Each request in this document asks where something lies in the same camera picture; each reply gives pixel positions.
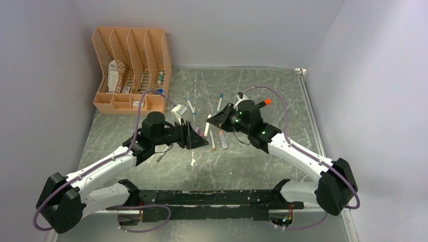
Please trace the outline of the white marker orange end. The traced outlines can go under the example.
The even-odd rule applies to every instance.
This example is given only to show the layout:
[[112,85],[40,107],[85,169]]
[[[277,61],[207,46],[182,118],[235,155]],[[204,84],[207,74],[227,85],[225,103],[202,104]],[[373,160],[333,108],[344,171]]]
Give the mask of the white marker orange end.
[[209,130],[209,135],[210,135],[210,139],[211,139],[211,146],[212,146],[212,150],[216,151],[216,143],[215,143],[215,139],[214,139],[214,135],[212,130]]

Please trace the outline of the white pen grey cap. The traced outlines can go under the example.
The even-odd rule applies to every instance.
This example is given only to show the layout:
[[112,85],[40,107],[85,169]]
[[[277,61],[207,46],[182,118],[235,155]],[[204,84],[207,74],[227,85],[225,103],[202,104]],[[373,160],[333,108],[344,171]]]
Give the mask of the white pen grey cap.
[[[209,115],[207,116],[207,119],[209,119],[209,118],[211,118],[211,117],[212,117],[212,115],[211,115],[211,114],[209,114]],[[206,121],[205,129],[204,129],[204,132],[203,132],[203,136],[204,136],[204,137],[207,137],[207,136],[208,136],[209,129],[210,129],[210,123],[209,123],[208,121]]]

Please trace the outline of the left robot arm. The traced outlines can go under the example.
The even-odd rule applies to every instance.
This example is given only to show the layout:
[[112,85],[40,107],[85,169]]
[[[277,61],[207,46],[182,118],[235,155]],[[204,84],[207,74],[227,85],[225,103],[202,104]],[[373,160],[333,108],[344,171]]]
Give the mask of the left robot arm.
[[177,144],[182,149],[192,150],[208,145],[191,126],[180,120],[171,124],[161,112],[151,112],[136,126],[132,137],[114,152],[96,163],[68,175],[51,175],[36,203],[33,226],[42,215],[50,225],[47,230],[64,233],[73,228],[82,218],[110,207],[132,210],[141,204],[140,190],[129,180],[100,189],[114,176],[132,169],[155,154],[158,145]]

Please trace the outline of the white pen teal cap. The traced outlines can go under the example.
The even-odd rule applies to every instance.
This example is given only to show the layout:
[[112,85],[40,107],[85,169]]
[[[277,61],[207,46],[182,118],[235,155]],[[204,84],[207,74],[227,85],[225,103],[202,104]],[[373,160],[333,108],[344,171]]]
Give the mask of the white pen teal cap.
[[220,97],[219,97],[219,101],[218,101],[218,105],[217,105],[216,113],[219,113],[219,112],[220,112],[220,110],[221,110],[222,101],[223,101],[223,96],[224,96],[224,94],[223,94],[223,93],[221,93],[221,94],[220,94]]

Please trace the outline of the white pen blue cap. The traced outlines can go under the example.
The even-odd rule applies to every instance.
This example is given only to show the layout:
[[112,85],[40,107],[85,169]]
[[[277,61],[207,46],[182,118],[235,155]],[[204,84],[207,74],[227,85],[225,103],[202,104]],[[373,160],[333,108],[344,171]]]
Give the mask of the white pen blue cap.
[[189,105],[189,107],[191,109],[192,114],[196,115],[196,111],[194,109],[194,106],[193,106],[192,102],[190,101],[190,98],[188,96],[186,96],[185,99],[186,99],[186,101],[187,101],[187,103],[188,103],[188,105]]

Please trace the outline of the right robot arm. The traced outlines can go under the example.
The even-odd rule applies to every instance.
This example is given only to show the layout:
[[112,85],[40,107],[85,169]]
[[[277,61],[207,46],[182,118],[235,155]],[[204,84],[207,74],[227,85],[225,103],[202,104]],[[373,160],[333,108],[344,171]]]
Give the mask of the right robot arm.
[[343,158],[332,160],[318,155],[264,122],[260,110],[269,103],[268,99],[260,103],[242,99],[237,104],[227,104],[207,122],[228,133],[245,134],[253,147],[290,162],[312,179],[310,183],[288,181],[281,185],[272,196],[277,208],[306,202],[319,205],[330,215],[339,215],[358,191],[349,163]]

